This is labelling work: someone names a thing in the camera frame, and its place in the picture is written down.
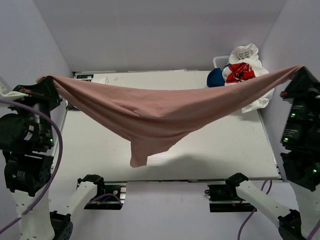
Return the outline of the white red print t shirt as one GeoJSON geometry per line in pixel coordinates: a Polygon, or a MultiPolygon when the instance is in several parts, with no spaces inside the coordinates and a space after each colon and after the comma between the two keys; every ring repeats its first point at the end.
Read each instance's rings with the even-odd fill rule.
{"type": "MultiPolygon", "coordinates": [[[[229,64],[224,67],[222,70],[222,77],[225,81],[225,85],[227,86],[235,85],[237,83],[260,77],[268,73],[269,72],[264,67],[262,67],[260,63],[250,64],[247,62],[240,62],[229,64]]],[[[241,109],[241,112],[245,114],[257,109],[265,108],[269,104],[269,101],[272,99],[273,93],[274,89],[271,89],[266,94],[262,95],[259,99],[243,107],[241,109]]]]}

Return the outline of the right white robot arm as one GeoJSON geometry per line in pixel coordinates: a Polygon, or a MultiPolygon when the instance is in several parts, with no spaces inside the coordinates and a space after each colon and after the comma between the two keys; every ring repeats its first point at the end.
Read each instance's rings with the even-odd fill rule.
{"type": "Polygon", "coordinates": [[[320,83],[306,67],[281,92],[291,109],[281,137],[286,179],[298,210],[284,206],[256,188],[242,173],[227,178],[226,195],[242,198],[277,227],[284,240],[320,238],[320,83]]]}

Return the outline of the pink t shirt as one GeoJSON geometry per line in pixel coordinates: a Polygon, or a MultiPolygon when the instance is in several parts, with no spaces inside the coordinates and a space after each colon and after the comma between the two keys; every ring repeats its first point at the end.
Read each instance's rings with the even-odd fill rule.
{"type": "Polygon", "coordinates": [[[130,142],[133,168],[168,151],[188,134],[223,118],[289,80],[299,65],[233,85],[151,90],[54,76],[58,93],[87,116],[130,142]]]}

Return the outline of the white plastic basket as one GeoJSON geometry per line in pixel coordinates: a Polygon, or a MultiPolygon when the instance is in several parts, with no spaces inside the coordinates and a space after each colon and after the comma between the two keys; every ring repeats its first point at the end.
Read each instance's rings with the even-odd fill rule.
{"type": "Polygon", "coordinates": [[[229,57],[229,55],[214,57],[212,60],[214,68],[223,70],[229,64],[229,57]]]}

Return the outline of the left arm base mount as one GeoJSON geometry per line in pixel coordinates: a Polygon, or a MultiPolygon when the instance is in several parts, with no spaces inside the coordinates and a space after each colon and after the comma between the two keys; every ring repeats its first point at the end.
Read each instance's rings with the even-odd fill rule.
{"type": "Polygon", "coordinates": [[[105,182],[104,190],[89,202],[85,210],[121,210],[126,199],[126,182],[105,182]]]}

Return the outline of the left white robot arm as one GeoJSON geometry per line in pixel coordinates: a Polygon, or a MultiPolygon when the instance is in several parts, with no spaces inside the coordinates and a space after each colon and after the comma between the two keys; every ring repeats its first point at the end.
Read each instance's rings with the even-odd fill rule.
{"type": "Polygon", "coordinates": [[[51,119],[51,111],[61,104],[51,76],[34,85],[18,85],[0,102],[11,113],[0,119],[0,149],[5,158],[4,178],[16,204],[22,240],[68,240],[73,219],[92,200],[105,196],[104,179],[95,174],[79,179],[66,205],[49,209],[49,187],[58,172],[60,158],[47,154],[54,137],[62,134],[51,119]]]}

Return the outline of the white text t shirt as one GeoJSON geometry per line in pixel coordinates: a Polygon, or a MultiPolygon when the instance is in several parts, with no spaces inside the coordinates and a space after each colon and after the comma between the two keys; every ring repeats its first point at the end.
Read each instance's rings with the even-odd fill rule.
{"type": "Polygon", "coordinates": [[[228,63],[246,63],[252,67],[262,67],[258,53],[259,49],[254,43],[250,43],[246,46],[238,46],[231,52],[228,63]]]}

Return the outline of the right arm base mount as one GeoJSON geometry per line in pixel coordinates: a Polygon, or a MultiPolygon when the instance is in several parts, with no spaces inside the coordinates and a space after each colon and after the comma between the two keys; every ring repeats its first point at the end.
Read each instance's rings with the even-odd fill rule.
{"type": "Polygon", "coordinates": [[[246,200],[238,197],[234,187],[227,184],[211,184],[204,194],[209,200],[211,213],[249,213],[255,208],[246,200]]]}

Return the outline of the blue t shirt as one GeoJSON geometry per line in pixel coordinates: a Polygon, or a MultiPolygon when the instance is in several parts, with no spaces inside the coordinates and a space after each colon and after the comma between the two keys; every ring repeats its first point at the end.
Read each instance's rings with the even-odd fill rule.
{"type": "Polygon", "coordinates": [[[214,68],[207,76],[206,85],[208,88],[222,87],[225,85],[225,80],[220,68],[214,68]]]}

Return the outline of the folded white t shirt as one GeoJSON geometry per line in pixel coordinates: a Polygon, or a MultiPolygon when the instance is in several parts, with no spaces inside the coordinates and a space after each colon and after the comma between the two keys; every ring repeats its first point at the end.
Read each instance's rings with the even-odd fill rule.
{"type": "MultiPolygon", "coordinates": [[[[100,78],[92,78],[92,79],[76,79],[79,81],[84,81],[84,82],[91,82],[91,83],[98,83],[98,84],[103,84],[103,85],[108,85],[109,81],[107,77],[100,77],[100,78]]],[[[74,104],[71,104],[69,101],[67,102],[66,105],[66,110],[67,111],[80,111],[74,104]]]]}

